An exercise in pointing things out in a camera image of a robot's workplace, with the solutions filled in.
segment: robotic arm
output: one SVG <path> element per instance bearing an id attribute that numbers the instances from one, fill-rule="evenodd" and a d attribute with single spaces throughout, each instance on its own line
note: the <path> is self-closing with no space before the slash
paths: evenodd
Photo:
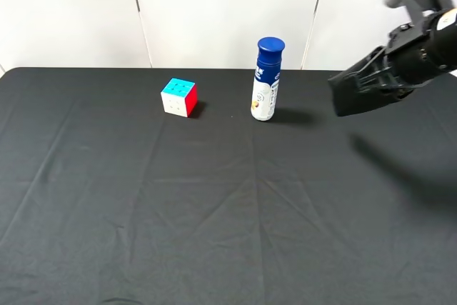
<path id="1" fill-rule="evenodd" d="M 351 68 L 328 80 L 338 116 L 371 111 L 405 99 L 435 77 L 457 69 L 457 9 L 451 0 L 394 0 L 411 23 L 394 29 Z"/>

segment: table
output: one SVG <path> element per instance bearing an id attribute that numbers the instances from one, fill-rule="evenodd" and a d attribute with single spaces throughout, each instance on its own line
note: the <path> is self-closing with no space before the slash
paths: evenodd
<path id="1" fill-rule="evenodd" d="M 337 118 L 335 73 L 283 72 L 263 123 L 252 71 L 8 72 L 0 304 L 454 304 L 457 79 Z"/>

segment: cube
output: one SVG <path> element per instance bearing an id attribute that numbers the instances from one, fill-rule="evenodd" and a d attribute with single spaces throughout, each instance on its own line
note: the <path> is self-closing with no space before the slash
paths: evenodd
<path id="1" fill-rule="evenodd" d="M 189 117 L 197 104 L 197 86 L 194 82 L 173 78 L 161 95 L 164 110 L 168 114 Z"/>

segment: white cube face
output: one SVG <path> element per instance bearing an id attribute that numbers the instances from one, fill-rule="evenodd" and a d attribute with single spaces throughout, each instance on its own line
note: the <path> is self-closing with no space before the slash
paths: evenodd
<path id="1" fill-rule="evenodd" d="M 182 96 L 175 96 L 162 92 L 162 101 L 164 103 L 164 111 L 167 114 L 175 114 L 178 116 L 187 117 L 186 99 Z"/>

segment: blue cube face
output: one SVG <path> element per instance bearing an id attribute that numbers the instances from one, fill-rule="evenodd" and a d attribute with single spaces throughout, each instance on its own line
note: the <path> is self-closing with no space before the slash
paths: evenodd
<path id="1" fill-rule="evenodd" d="M 194 85 L 194 82 L 172 78 L 172 80 L 170 80 L 170 82 L 165 86 L 163 92 L 185 98 Z"/>

